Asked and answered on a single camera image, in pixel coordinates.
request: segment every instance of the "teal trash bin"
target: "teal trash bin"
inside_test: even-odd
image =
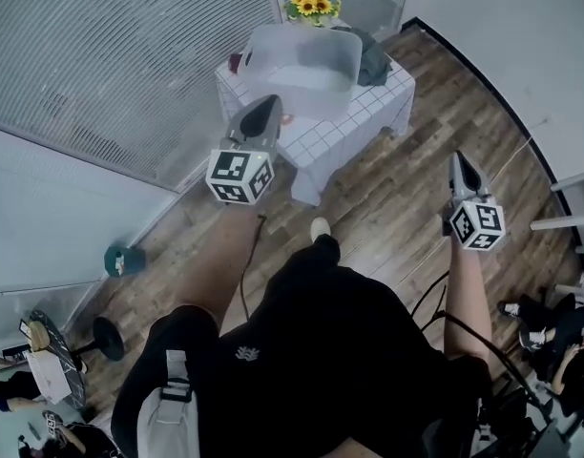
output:
[[[139,248],[111,246],[105,252],[103,260],[111,277],[134,275],[146,268],[146,252]]]

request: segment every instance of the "translucent storage box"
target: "translucent storage box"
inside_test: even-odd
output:
[[[254,29],[238,74],[254,98],[279,95],[286,114],[332,120],[349,106],[361,56],[351,32],[273,24]]]

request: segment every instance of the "flower bouquet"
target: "flower bouquet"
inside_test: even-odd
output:
[[[304,24],[325,27],[332,17],[339,16],[341,0],[335,3],[330,0],[290,0],[285,11],[291,21],[300,20]]]

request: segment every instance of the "backpack strap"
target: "backpack strap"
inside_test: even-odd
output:
[[[180,424],[184,408],[192,400],[192,389],[186,369],[186,353],[168,349],[167,386],[160,390],[161,402],[156,420],[161,424]]]

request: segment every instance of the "gray cloth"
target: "gray cloth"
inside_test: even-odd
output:
[[[370,34],[356,28],[335,27],[337,31],[353,32],[362,40],[362,61],[360,62],[360,74],[358,85],[361,87],[377,87],[385,85],[387,73],[391,71],[389,58],[384,49]]]

